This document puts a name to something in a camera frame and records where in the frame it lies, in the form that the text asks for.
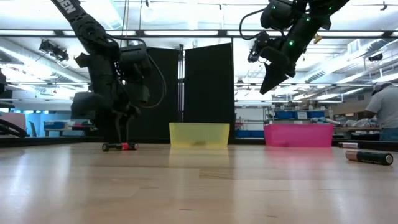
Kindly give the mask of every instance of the table surface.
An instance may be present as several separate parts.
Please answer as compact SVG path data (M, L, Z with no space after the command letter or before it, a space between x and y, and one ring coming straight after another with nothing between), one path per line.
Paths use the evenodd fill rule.
M0 149L0 223L397 223L396 164L344 149Z

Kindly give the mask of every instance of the gray shirt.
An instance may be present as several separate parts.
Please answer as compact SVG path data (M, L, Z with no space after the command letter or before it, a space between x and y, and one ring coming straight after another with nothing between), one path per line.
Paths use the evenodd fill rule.
M398 128L398 87L387 86L373 95L366 110L377 114L382 128Z

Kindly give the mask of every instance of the ceiling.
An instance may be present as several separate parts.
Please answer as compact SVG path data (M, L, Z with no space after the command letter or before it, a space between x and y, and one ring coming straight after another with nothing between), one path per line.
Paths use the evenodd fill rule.
M268 1L265 0L159 0L150 1L149 7L140 1L124 0L86 0L81 1L82 7L97 19L107 30L117 29L118 23L123 22L125 15L126 29L130 30L165 30L165 29L209 29L209 30L236 30L239 27L241 18L252 12L266 7ZM377 30L396 30L398 28L398 1L385 0L388 5L386 10L383 7L382 0L351 0L344 8L331 17L331 30L345 30L347 32L356 31L377 31ZM257 14L248 17L244 21L243 29L260 30L259 17ZM0 30L4 29L38 29L38 30L70 30L71 27L65 18L59 13L58 9L49 0L2 0L0 1ZM0 37L6 38L12 43L27 49L34 54L25 54L37 63L46 63L51 68L58 69L56 61L47 55L42 56L38 50L42 41L41 37ZM79 41L74 38L46 38L68 49L71 57L85 52ZM341 79L363 72L376 66L383 65L396 59L395 44L379 49L377 52L384 52L385 58L379 63L364 62L363 56L357 59L341 60L346 54L347 45L356 39L323 39L318 44L310 44L306 53L297 62L297 75L289 79L286 83L304 83L310 77L310 83L332 84L338 83ZM221 38L146 38L145 41L149 47L164 47L177 49L183 44L186 49L216 45L231 42L231 39ZM236 79L242 79L248 83L260 83L266 75L264 66L261 63L248 63L247 56L252 41L234 39L234 72ZM338 68L337 70L328 68L328 74L321 77L316 76L316 71L329 67ZM88 72L70 60L68 64L60 66L67 67L62 70L62 74L70 73L70 76L78 78L82 82L88 78ZM371 83L369 79L379 78L380 72L386 70L386 73L393 73L395 64L386 68L377 70L377 72L363 75L348 83ZM238 89L239 99L263 99L268 96L259 95L255 88ZM297 88L297 86L280 86L269 94L274 97L300 96L308 93L311 97L333 94L341 95L344 92L352 90L352 86L336 88L328 86L310 86L310 88Z

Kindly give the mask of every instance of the black partition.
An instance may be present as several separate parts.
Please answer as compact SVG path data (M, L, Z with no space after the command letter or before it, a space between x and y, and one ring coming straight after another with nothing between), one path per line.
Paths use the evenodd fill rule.
M130 125L129 138L169 139L169 123L177 122L177 74L178 50L150 48L149 55L162 71L167 83L167 95L155 109L141 108L141 117ZM146 82L150 91L150 105L156 103L162 94L162 83L157 73Z
M232 44L185 51L184 122L229 123L234 138Z

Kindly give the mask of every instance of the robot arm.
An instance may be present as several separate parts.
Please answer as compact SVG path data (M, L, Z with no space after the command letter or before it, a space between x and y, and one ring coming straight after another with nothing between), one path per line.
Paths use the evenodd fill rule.
M127 129L131 118L141 113L132 102L148 101L149 90L144 85L144 78L151 73L151 63L155 65L163 80L164 91L161 100L166 92L164 77L148 56L143 40L131 39L142 44L119 48L114 40L116 37L107 34L104 27L80 6L79 0L51 1L68 20L78 40L88 52L88 55L81 54L75 60L80 67L88 68L90 88L93 92L75 95L71 107L72 116L85 116L94 112L94 117L90 117L91 121L104 133L105 138L109 139L109 142L121 142L120 125L126 126Z
M305 53L313 37L320 28L330 29L330 16L349 0L269 1L262 11L261 26L280 31L281 37L272 39L265 31L254 36L256 41L248 57L249 62L255 62L259 57L270 61L266 65L267 73L261 86L261 94L286 80L286 75L294 77L296 62Z
M89 54L103 54L113 60L120 57L119 45L105 28L80 6L79 0L51 0L70 23L77 38Z

